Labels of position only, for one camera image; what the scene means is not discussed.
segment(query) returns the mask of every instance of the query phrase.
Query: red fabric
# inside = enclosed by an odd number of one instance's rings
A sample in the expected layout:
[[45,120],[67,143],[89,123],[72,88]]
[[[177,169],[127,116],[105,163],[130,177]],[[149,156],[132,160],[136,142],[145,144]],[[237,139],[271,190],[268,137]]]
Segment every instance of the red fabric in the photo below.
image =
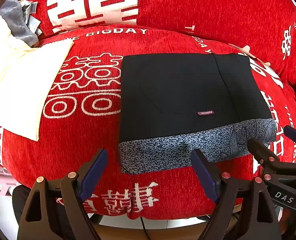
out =
[[33,1],[38,1],[35,17],[41,21],[43,37],[120,23],[189,32],[239,47],[249,45],[254,56],[272,64],[283,82],[296,86],[296,7],[291,0]]
[[[108,151],[108,166],[94,195],[85,203],[87,212],[121,215],[128,211],[132,219],[139,216],[179,219],[209,214],[214,205],[206,198],[192,167],[140,175],[120,172],[117,144],[122,57],[146,53],[207,53],[205,49],[217,54],[239,51],[195,36],[141,29],[129,25],[91,27],[43,40],[41,45],[73,38],[75,44],[46,100],[39,141],[3,130],[3,165],[17,181],[32,187],[38,176],[51,180],[77,171],[103,147]],[[296,161],[294,144],[281,131],[281,127],[291,123],[296,128],[294,95],[285,96],[285,91],[292,88],[270,75],[272,70],[261,63],[251,60],[251,67],[278,125],[277,143],[271,149],[282,161]],[[217,165],[221,171],[241,179],[251,179],[257,168],[253,171],[251,155]]]

